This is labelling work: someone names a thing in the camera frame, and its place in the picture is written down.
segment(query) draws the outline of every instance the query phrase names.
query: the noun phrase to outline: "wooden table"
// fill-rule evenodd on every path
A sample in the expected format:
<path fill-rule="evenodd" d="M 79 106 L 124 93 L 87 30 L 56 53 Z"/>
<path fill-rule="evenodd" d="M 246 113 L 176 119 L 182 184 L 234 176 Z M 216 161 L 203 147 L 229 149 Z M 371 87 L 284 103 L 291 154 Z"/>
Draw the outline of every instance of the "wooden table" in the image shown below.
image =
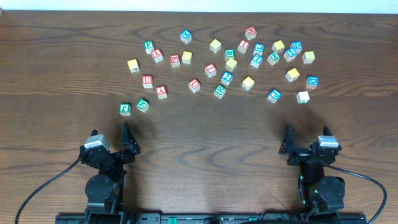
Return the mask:
<path fill-rule="evenodd" d="M 213 95 L 224 72 L 224 50 L 237 48 L 244 30 L 256 26 L 246 54 L 222 100 Z M 38 186 L 66 169 L 92 129 L 104 134 L 112 151 L 121 150 L 121 128 L 129 122 L 141 146 L 126 166 L 126 208 L 180 212 L 259 212 L 302 206 L 298 167 L 278 155 L 285 124 L 303 146 L 329 125 L 343 150 L 334 165 L 369 175 L 386 186 L 389 200 L 377 223 L 398 219 L 398 16 L 351 14 L 228 14 L 163 12 L 6 11 L 0 18 L 0 222 L 13 223 L 21 203 Z M 193 32 L 185 45 L 184 29 Z M 218 39 L 217 54 L 209 43 Z M 154 63 L 143 42 L 164 53 Z M 300 53 L 287 63 L 250 66 L 253 45 L 267 57 L 277 40 L 300 40 L 316 59 L 304 65 Z M 193 52 L 191 65 L 172 68 L 169 55 Z M 127 61 L 138 59 L 131 74 Z M 205 65 L 219 72 L 208 78 Z M 289 83 L 291 68 L 301 73 Z M 169 96 L 158 100 L 142 87 L 151 74 Z M 246 76 L 256 84 L 246 91 Z M 297 104 L 308 75 L 320 78 L 311 100 Z M 188 82 L 198 78 L 194 94 Z M 268 102 L 274 88 L 282 98 Z M 147 113 L 135 108 L 150 101 Z M 132 116 L 118 112 L 132 104 Z M 96 174 L 77 165 L 43 189 L 22 212 L 21 223 L 53 223 L 60 212 L 82 213 L 85 184 Z M 374 184 L 326 169 L 346 181 L 345 212 L 368 220 L 379 208 Z"/>

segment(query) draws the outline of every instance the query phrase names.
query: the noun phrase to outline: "green cube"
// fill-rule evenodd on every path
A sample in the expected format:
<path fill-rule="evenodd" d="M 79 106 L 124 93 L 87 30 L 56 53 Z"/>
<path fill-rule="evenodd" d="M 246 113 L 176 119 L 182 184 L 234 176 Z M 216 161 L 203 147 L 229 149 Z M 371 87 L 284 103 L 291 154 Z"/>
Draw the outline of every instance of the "green cube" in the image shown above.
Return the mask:
<path fill-rule="evenodd" d="M 275 65 L 280 59 L 280 56 L 277 52 L 273 52 L 272 54 L 270 54 L 268 56 L 268 63 L 270 63 L 271 65 Z"/>
<path fill-rule="evenodd" d="M 144 47 L 145 47 L 145 51 L 147 52 L 147 54 L 150 54 L 151 52 L 153 52 L 155 50 L 154 42 L 151 40 L 144 42 Z"/>
<path fill-rule="evenodd" d="M 137 103 L 137 109 L 140 110 L 141 112 L 145 113 L 149 108 L 149 103 L 148 101 L 144 99 L 140 99 Z"/>
<path fill-rule="evenodd" d="M 223 85 L 218 85 L 214 90 L 214 95 L 221 99 L 226 93 L 226 88 Z"/>
<path fill-rule="evenodd" d="M 227 61 L 230 58 L 235 59 L 235 50 L 234 49 L 226 49 L 225 50 L 225 61 Z"/>
<path fill-rule="evenodd" d="M 131 115 L 131 106 L 128 103 L 121 103 L 119 107 L 119 113 L 122 116 L 130 116 Z"/>

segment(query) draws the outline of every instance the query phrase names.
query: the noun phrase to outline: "cube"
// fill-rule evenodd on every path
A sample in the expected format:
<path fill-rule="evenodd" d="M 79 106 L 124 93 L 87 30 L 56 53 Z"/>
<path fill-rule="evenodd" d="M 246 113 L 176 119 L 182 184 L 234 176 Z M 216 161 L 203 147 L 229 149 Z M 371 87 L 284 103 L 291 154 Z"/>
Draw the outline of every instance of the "cube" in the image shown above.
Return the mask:
<path fill-rule="evenodd" d="M 226 68 L 228 71 L 233 72 L 234 69 L 236 68 L 237 64 L 238 64 L 238 62 L 235 61 L 235 59 L 230 58 L 230 59 L 228 59 L 228 61 L 225 63 L 225 68 Z"/>
<path fill-rule="evenodd" d="M 143 113 L 145 113 L 149 108 L 149 103 L 148 101 L 144 99 L 140 99 L 137 103 L 137 109 Z"/>
<path fill-rule="evenodd" d="M 277 42 L 275 42 L 272 45 L 272 50 L 274 52 L 277 52 L 278 54 L 282 53 L 284 51 L 284 49 L 285 49 L 285 45 L 284 45 L 284 43 L 281 40 L 278 40 Z"/>
<path fill-rule="evenodd" d="M 156 94 L 159 99 L 167 97 L 166 86 L 159 86 L 156 88 Z"/>
<path fill-rule="evenodd" d="M 152 88 L 153 80 L 151 75 L 146 75 L 142 77 L 142 85 L 144 88 Z"/>
<path fill-rule="evenodd" d="M 221 77 L 221 83 L 224 85 L 229 85 L 232 81 L 232 78 L 232 73 L 224 72 L 224 75 Z"/>
<path fill-rule="evenodd" d="M 315 89 L 318 86 L 318 77 L 309 76 L 305 83 L 306 88 Z"/>
<path fill-rule="evenodd" d="M 200 90 L 200 82 L 196 78 L 194 78 L 188 83 L 188 87 L 192 91 L 192 93 L 196 93 Z"/>
<path fill-rule="evenodd" d="M 279 100 L 279 98 L 282 96 L 282 94 L 278 90 L 273 90 L 269 96 L 268 100 L 271 101 L 272 103 L 275 103 L 276 101 Z"/>
<path fill-rule="evenodd" d="M 260 55 L 254 55 L 253 58 L 251 59 L 251 66 L 254 68 L 258 68 L 264 58 L 261 57 Z"/>
<path fill-rule="evenodd" d="M 217 39 L 214 39 L 210 43 L 210 50 L 214 53 L 217 53 L 219 50 L 221 50 L 221 43 Z"/>
<path fill-rule="evenodd" d="M 172 64 L 172 68 L 180 66 L 180 56 L 178 55 L 170 55 L 170 63 Z"/>
<path fill-rule="evenodd" d="M 300 41 L 296 41 L 290 45 L 290 48 L 293 49 L 296 53 L 300 53 L 301 50 L 303 49 L 303 45 L 301 44 Z"/>
<path fill-rule="evenodd" d="M 298 103 L 306 103 L 310 100 L 310 96 L 307 91 L 300 92 L 296 95 Z"/>
<path fill-rule="evenodd" d="M 122 116 L 130 116 L 131 115 L 131 106 L 129 103 L 121 103 L 119 107 L 119 113 Z"/>
<path fill-rule="evenodd" d="M 284 58 L 286 59 L 286 61 L 291 61 L 293 60 L 295 57 L 297 56 L 296 51 L 294 51 L 293 49 L 288 49 L 286 50 L 285 54 L 284 54 Z"/>
<path fill-rule="evenodd" d="M 163 54 L 160 51 L 160 49 L 154 50 L 153 52 L 151 52 L 151 54 L 152 54 L 152 58 L 155 60 L 156 63 L 163 60 Z"/>
<path fill-rule="evenodd" d="M 235 59 L 235 50 L 234 49 L 226 49 L 225 50 L 225 61 L 227 61 L 230 58 Z"/>
<path fill-rule="evenodd" d="M 268 56 L 268 63 L 270 63 L 271 65 L 275 65 L 280 59 L 280 56 L 277 52 L 273 52 Z"/>
<path fill-rule="evenodd" d="M 206 72 L 206 75 L 207 75 L 209 78 L 215 76 L 215 75 L 217 74 L 216 65 L 214 65 L 213 63 L 207 65 L 207 66 L 205 67 L 205 72 Z"/>
<path fill-rule="evenodd" d="M 192 62 L 192 52 L 186 52 L 182 54 L 182 63 L 191 64 Z"/>
<path fill-rule="evenodd" d="M 292 82 L 292 81 L 296 80 L 299 76 L 300 76 L 300 74 L 297 71 L 297 69 L 295 69 L 295 68 L 289 70 L 286 73 L 286 78 L 288 79 L 289 82 Z"/>
<path fill-rule="evenodd" d="M 246 53 L 246 51 L 249 48 L 249 42 L 241 40 L 239 45 L 238 45 L 238 52 Z"/>
<path fill-rule="evenodd" d="M 312 63 L 315 60 L 315 54 L 313 52 L 304 52 L 303 62 Z"/>
<path fill-rule="evenodd" d="M 257 30 L 254 27 L 249 27 L 246 29 L 246 32 L 244 33 L 244 35 L 246 36 L 246 38 L 248 40 L 254 39 L 254 38 L 256 38 Z"/>
<path fill-rule="evenodd" d="M 264 48 L 265 48 L 264 44 L 255 44 L 253 55 L 258 54 L 258 55 L 262 56 L 262 53 L 264 52 Z"/>
<path fill-rule="evenodd" d="M 145 48 L 145 51 L 147 52 L 147 54 L 152 53 L 155 50 L 154 42 L 151 40 L 145 41 L 144 48 Z"/>
<path fill-rule="evenodd" d="M 182 42 L 187 44 L 192 40 L 192 34 L 188 30 L 184 30 L 184 31 L 182 31 L 180 38 L 181 38 Z"/>
<path fill-rule="evenodd" d="M 133 59 L 127 62 L 131 73 L 139 72 L 137 59 Z"/>
<path fill-rule="evenodd" d="M 222 85 L 218 85 L 217 88 L 214 90 L 214 95 L 221 99 L 226 93 L 225 87 Z"/>
<path fill-rule="evenodd" d="M 254 86 L 254 80 L 250 77 L 247 77 L 242 82 L 242 87 L 249 91 Z"/>

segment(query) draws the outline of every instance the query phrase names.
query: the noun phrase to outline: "wood grain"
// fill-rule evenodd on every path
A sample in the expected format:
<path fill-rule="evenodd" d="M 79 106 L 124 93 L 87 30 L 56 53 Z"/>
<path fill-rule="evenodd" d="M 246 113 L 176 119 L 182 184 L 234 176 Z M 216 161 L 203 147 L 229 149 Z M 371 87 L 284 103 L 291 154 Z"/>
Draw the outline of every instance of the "wood grain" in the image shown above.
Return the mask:
<path fill-rule="evenodd" d="M 224 71 L 223 51 L 237 47 L 246 27 L 256 26 L 246 54 L 222 100 L 213 95 Z M 193 32 L 185 45 L 184 29 Z M 141 146 L 136 162 L 126 167 L 126 208 L 163 212 L 262 212 L 301 206 L 298 167 L 278 155 L 284 125 L 298 132 L 306 146 L 329 125 L 343 150 L 336 166 L 382 182 L 389 193 L 377 223 L 398 219 L 398 16 L 351 14 L 228 14 L 161 12 L 6 11 L 0 18 L 0 222 L 13 223 L 29 194 L 68 167 L 92 129 L 120 150 L 123 121 L 132 126 Z M 222 50 L 214 54 L 217 38 Z M 271 67 L 251 67 L 252 45 L 300 40 L 317 59 L 299 57 Z M 154 63 L 143 41 L 153 40 L 165 60 Z M 172 68 L 169 55 L 193 52 L 191 65 Z M 127 61 L 138 59 L 141 71 L 129 73 Z M 205 75 L 214 63 L 219 73 Z M 284 75 L 297 68 L 298 80 Z M 166 85 L 169 97 L 158 100 L 145 90 L 141 76 Z M 250 75 L 249 92 L 241 88 Z M 311 100 L 298 105 L 308 75 L 320 77 Z M 197 94 L 188 81 L 198 78 Z M 282 98 L 272 104 L 269 92 Z M 118 105 L 147 98 L 150 108 L 122 117 Z M 84 188 L 95 175 L 77 165 L 43 189 L 22 212 L 21 223 L 53 223 L 60 212 L 81 213 Z M 346 212 L 370 219 L 381 190 L 372 183 L 327 169 L 346 181 Z"/>

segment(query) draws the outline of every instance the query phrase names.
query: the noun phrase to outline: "brown wood surface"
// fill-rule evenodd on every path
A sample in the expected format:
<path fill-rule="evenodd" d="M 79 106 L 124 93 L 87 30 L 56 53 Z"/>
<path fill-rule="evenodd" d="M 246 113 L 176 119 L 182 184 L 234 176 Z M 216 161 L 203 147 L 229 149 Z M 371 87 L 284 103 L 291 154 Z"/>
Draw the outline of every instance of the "brown wood surface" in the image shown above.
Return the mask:
<path fill-rule="evenodd" d="M 224 50 L 237 48 L 244 30 L 256 26 L 246 54 L 236 52 L 238 67 L 222 100 L 213 95 L 224 72 Z M 185 45 L 179 37 L 193 32 Z M 209 44 L 217 38 L 217 54 Z M 300 40 L 313 50 L 271 67 L 250 66 L 253 45 L 285 45 Z M 164 53 L 154 63 L 143 42 L 153 40 Z M 180 212 L 259 212 L 302 206 L 298 167 L 278 155 L 284 125 L 291 124 L 304 146 L 329 125 L 343 150 L 336 166 L 369 175 L 386 186 L 389 200 L 377 223 L 398 219 L 398 16 L 351 14 L 226 14 L 162 12 L 6 11 L 0 17 L 0 223 L 13 223 L 21 203 L 38 186 L 66 169 L 92 129 L 119 145 L 128 121 L 141 146 L 126 166 L 126 208 Z M 191 65 L 172 68 L 169 55 L 193 52 Z M 138 59 L 131 74 L 127 61 Z M 205 75 L 214 63 L 218 74 Z M 298 80 L 284 75 L 297 68 Z M 151 74 L 169 97 L 158 100 L 142 87 Z M 255 81 L 247 92 L 242 80 Z M 297 104 L 308 75 L 320 77 L 311 100 Z M 193 94 L 188 81 L 198 78 Z M 283 94 L 268 102 L 269 92 Z M 150 108 L 135 108 L 147 98 Z M 132 116 L 118 112 L 132 104 Z M 77 165 L 43 189 L 22 212 L 21 223 L 53 223 L 60 212 L 81 213 L 85 184 L 96 170 Z M 381 190 L 357 177 L 333 172 L 346 181 L 346 212 L 368 220 L 379 208 Z"/>

